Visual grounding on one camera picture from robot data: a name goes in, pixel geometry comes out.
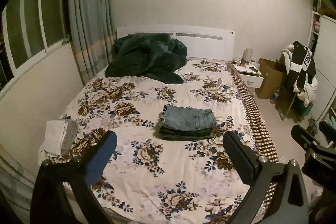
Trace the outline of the light blue denim shorts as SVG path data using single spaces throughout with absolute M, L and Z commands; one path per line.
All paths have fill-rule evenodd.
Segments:
M 200 131 L 216 126 L 211 109 L 195 109 L 165 105 L 159 118 L 160 125 L 169 130 Z

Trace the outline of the grey slippers on floor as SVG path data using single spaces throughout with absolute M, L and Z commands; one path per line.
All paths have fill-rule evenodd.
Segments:
M 309 118 L 309 126 L 307 127 L 307 131 L 310 135 L 317 135 L 319 133 L 319 124 L 316 122 L 314 118 Z

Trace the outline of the folded white cloth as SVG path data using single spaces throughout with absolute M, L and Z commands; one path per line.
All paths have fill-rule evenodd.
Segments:
M 40 147 L 52 156 L 61 156 L 62 144 L 67 133 L 68 122 L 66 120 L 47 121 L 45 139 Z

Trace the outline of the curtain at lower left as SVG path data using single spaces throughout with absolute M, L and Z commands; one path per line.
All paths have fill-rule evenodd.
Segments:
M 36 177 L 1 146 L 1 191 L 23 223 L 30 223 Z

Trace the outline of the chair with clothes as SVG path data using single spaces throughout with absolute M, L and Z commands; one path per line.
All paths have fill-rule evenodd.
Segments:
M 286 89 L 280 90 L 275 99 L 275 106 L 282 121 L 290 118 L 296 122 L 303 121 L 313 108 L 312 103 L 305 106 L 303 101 L 298 98 L 297 93 L 289 92 Z

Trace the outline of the white puffy coat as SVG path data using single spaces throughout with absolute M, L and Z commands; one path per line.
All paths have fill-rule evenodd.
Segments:
M 294 84 L 294 87 L 291 87 L 291 88 L 286 87 L 286 82 L 287 82 L 287 77 L 288 77 L 288 73 L 290 69 L 290 63 L 291 63 L 293 51 L 294 51 L 293 44 L 288 45 L 286 48 L 284 48 L 281 51 L 280 59 L 284 61 L 284 65 L 286 67 L 286 72 L 287 72 L 287 76 L 284 82 L 284 87 L 290 92 L 297 93 L 298 98 L 303 101 L 303 104 L 305 106 L 308 106 L 308 104 L 313 103 L 315 100 L 315 93 L 318 87 L 318 81 L 316 77 L 314 77 L 313 82 L 311 84 L 306 82 L 305 90 L 298 88 L 297 83 Z

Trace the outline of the floral bed blanket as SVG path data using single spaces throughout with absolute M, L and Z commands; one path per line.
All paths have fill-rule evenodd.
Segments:
M 99 73 L 67 106 L 64 118 L 77 122 L 69 152 L 54 162 L 82 156 L 109 130 L 117 148 L 92 192 L 100 204 L 140 223 L 225 223 L 217 198 L 248 191 L 234 181 L 229 190 L 213 159 L 224 151 L 221 132 L 229 116 L 233 128 L 247 126 L 238 91 L 226 63 L 192 59 L 178 70 L 184 83 L 168 85 L 146 77 L 111 77 Z M 163 140 L 158 135 L 165 105 L 211 109 L 213 137 L 198 141 Z

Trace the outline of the brown cardboard box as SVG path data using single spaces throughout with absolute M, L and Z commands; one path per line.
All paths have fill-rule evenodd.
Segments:
M 271 99 L 287 76 L 286 67 L 282 63 L 267 59 L 259 59 L 259 64 L 263 81 L 255 93 L 258 98 Z

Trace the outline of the folded dark jeans stack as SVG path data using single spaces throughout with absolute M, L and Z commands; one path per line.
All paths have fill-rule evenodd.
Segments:
M 164 140 L 173 141 L 198 141 L 202 139 L 210 139 L 213 137 L 213 128 L 206 128 L 198 131 L 182 131 L 171 130 L 161 127 L 159 129 L 159 136 Z

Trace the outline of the white wardrobe shelf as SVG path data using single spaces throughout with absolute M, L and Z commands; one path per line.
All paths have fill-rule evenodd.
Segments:
M 335 12 L 323 0 L 313 0 L 307 46 L 313 52 L 318 87 L 311 116 L 321 122 L 335 116 Z

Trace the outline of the beige bedside lamp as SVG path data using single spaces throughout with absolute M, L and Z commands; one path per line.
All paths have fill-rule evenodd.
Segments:
M 241 58 L 241 61 L 243 64 L 249 64 L 252 60 L 252 55 L 253 55 L 253 49 L 251 48 L 246 48 L 243 52 L 243 56 Z

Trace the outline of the dark green fluffy blanket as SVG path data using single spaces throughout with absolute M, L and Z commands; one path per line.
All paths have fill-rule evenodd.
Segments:
M 175 71 L 187 64 L 187 46 L 169 34 L 132 34 L 114 41 L 113 61 L 105 77 L 144 76 L 165 84 L 183 84 Z

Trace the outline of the green striped curtain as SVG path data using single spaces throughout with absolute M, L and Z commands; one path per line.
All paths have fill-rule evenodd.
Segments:
M 113 59 L 111 0 L 68 0 L 72 48 L 84 84 Z

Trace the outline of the white bed headboard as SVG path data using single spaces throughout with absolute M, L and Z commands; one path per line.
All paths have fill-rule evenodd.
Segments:
M 131 34 L 167 33 L 187 46 L 187 57 L 231 61 L 234 57 L 235 32 L 218 28 L 150 24 L 117 28 L 119 38 Z

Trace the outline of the window with white frame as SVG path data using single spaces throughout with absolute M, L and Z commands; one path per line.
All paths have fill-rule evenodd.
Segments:
M 25 73 L 69 42 L 67 0 L 9 0 L 1 25 L 1 52 L 11 72 L 1 84 L 4 96 Z

